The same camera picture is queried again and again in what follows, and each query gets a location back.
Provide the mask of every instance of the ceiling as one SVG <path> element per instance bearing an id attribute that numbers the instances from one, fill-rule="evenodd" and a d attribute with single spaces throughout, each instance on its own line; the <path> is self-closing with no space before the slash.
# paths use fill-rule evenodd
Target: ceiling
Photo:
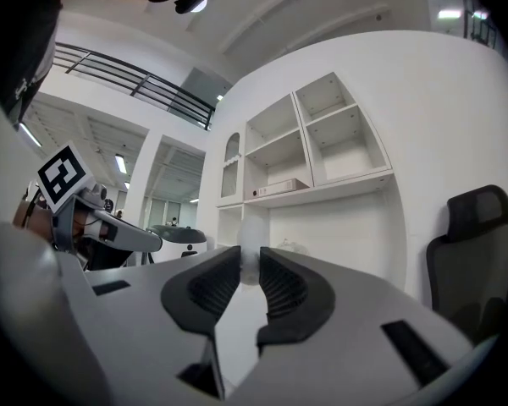
<path id="1" fill-rule="evenodd" d="M 430 30 L 427 0 L 210 0 L 200 13 L 186 15 L 177 15 L 172 3 L 65 0 L 64 10 L 129 25 L 182 50 L 195 44 L 241 76 L 337 36 Z"/>
<path id="2" fill-rule="evenodd" d="M 41 96 L 30 104 L 24 123 L 41 143 L 41 148 L 24 131 L 19 135 L 41 159 L 71 140 L 98 183 L 123 191 L 126 191 L 124 182 L 131 179 L 147 133 L 141 126 L 112 116 L 73 112 L 67 102 L 45 103 Z M 115 154 L 124 157 L 128 174 L 119 171 Z M 161 143 L 152 164 L 146 195 L 178 202 L 197 198 L 203 161 L 203 156 Z"/>

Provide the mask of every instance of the ceiling light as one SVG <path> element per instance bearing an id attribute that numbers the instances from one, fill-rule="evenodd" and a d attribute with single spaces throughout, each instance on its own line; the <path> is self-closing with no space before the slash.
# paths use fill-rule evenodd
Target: ceiling light
<path id="1" fill-rule="evenodd" d="M 439 12 L 439 19 L 458 19 L 462 15 L 460 10 L 445 9 Z"/>
<path id="2" fill-rule="evenodd" d="M 194 14 L 197 12 L 201 12 L 207 6 L 207 0 L 202 0 L 200 4 L 198 4 L 195 8 L 191 10 Z"/>
<path id="3" fill-rule="evenodd" d="M 117 160 L 117 165 L 119 166 L 120 172 L 128 174 L 126 171 L 126 164 L 124 164 L 124 157 L 122 155 L 115 155 L 115 160 Z"/>
<path id="4" fill-rule="evenodd" d="M 472 14 L 474 18 L 487 19 L 489 14 L 487 12 L 483 12 L 481 10 L 477 10 L 474 14 Z"/>
<path id="5" fill-rule="evenodd" d="M 26 128 L 26 125 L 22 123 L 20 127 L 28 134 L 30 138 L 32 138 L 32 141 L 37 144 L 38 147 L 41 147 L 41 143 L 37 140 L 37 138 L 30 132 L 28 128 Z"/>

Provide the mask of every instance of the gray chair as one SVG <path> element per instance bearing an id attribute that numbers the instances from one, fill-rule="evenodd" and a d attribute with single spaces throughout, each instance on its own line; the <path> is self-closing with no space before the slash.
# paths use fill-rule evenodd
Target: gray chair
<path id="1" fill-rule="evenodd" d="M 433 310 L 479 344 L 508 316 L 508 195 L 488 185 L 448 209 L 448 233 L 427 249 Z"/>

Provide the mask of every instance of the black railing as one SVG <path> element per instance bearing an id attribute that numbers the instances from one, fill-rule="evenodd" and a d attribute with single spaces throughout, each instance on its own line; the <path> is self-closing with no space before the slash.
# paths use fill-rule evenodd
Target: black railing
<path id="1" fill-rule="evenodd" d="M 52 64 L 76 72 L 209 129 L 214 107 L 145 69 L 85 48 L 57 42 Z"/>

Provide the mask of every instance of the chair backrest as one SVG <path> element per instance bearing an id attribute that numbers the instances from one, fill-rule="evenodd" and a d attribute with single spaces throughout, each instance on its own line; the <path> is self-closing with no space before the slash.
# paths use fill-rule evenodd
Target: chair backrest
<path id="1" fill-rule="evenodd" d="M 488 185 L 448 200 L 448 233 L 427 249 L 433 310 L 475 344 L 508 314 L 508 195 Z"/>

